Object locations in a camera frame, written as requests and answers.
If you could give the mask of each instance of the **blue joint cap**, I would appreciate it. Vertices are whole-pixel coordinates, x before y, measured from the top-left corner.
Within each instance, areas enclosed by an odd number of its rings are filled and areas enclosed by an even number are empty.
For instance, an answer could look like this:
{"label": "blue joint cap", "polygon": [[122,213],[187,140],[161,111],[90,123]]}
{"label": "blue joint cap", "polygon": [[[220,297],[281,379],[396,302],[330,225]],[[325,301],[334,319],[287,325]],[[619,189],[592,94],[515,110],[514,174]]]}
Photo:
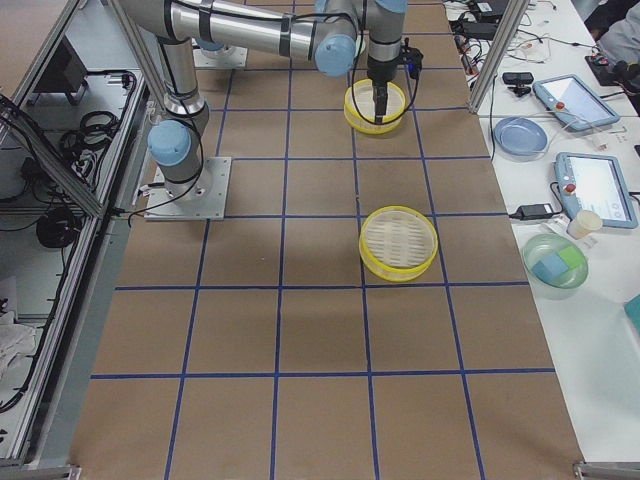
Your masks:
{"label": "blue joint cap", "polygon": [[376,0],[376,3],[393,13],[406,13],[409,5],[408,0]]}
{"label": "blue joint cap", "polygon": [[199,38],[196,38],[196,43],[200,46],[201,49],[207,50],[209,52],[217,52],[218,50],[222,50],[224,48],[224,43],[211,43],[205,42]]}
{"label": "blue joint cap", "polygon": [[353,65],[356,42],[349,35],[338,33],[325,38],[316,50],[318,70],[329,77],[345,75]]}
{"label": "blue joint cap", "polygon": [[189,154],[191,135],[180,122],[164,120],[151,129],[147,144],[156,162],[163,167],[173,167]]}
{"label": "blue joint cap", "polygon": [[324,13],[327,8],[327,0],[316,0],[316,13]]}

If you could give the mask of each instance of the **grid floor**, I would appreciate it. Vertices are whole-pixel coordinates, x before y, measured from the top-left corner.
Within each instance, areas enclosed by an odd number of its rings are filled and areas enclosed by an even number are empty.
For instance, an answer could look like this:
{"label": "grid floor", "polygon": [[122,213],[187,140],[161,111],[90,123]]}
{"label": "grid floor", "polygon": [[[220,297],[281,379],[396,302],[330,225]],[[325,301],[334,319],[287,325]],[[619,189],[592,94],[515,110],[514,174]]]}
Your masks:
{"label": "grid floor", "polygon": [[[135,221],[72,451],[86,478],[573,478],[441,4],[411,5],[406,30],[418,98],[378,138],[344,121],[346,80],[309,65],[250,52],[246,71],[199,73],[205,150],[234,157],[227,218]],[[362,221],[390,204],[440,237],[409,284],[359,261]]]}

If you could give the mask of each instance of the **tablet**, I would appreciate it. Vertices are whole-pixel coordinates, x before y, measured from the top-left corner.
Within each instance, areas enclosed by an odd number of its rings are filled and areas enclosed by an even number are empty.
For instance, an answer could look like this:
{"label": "tablet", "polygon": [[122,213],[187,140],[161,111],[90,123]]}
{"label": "tablet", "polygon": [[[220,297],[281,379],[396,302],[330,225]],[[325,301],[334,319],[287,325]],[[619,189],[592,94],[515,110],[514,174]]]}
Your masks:
{"label": "tablet", "polygon": [[[605,226],[638,226],[629,190],[615,157],[563,152],[556,157],[555,172],[560,200],[569,218],[575,218],[580,210],[591,210],[600,215]],[[573,193],[565,190],[570,184],[576,187]]]}
{"label": "tablet", "polygon": [[575,131],[610,125],[620,116],[575,75],[533,82],[533,91],[544,106],[567,128]]}

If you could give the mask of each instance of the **round yellow basket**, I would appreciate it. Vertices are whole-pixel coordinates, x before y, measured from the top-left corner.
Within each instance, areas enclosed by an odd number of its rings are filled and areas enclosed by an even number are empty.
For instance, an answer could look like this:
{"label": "round yellow basket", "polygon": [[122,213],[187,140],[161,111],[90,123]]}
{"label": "round yellow basket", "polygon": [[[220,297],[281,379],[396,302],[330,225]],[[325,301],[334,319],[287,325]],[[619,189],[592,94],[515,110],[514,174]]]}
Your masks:
{"label": "round yellow basket", "polygon": [[360,257],[374,275],[390,282],[408,282],[422,275],[438,252],[433,224],[402,206],[384,207],[365,220]]}
{"label": "round yellow basket", "polygon": [[[373,102],[373,86],[371,80],[367,78],[354,83],[353,93],[360,113],[362,113],[364,118],[373,122],[375,120],[375,104]],[[344,95],[344,118],[347,119],[347,123],[357,131],[370,135],[380,135],[396,128],[402,120],[401,115],[407,99],[402,89],[395,83],[387,84],[387,93],[389,100],[387,101],[387,114],[382,119],[384,125],[373,125],[358,114],[353,104],[351,87],[349,87],[347,93]]]}

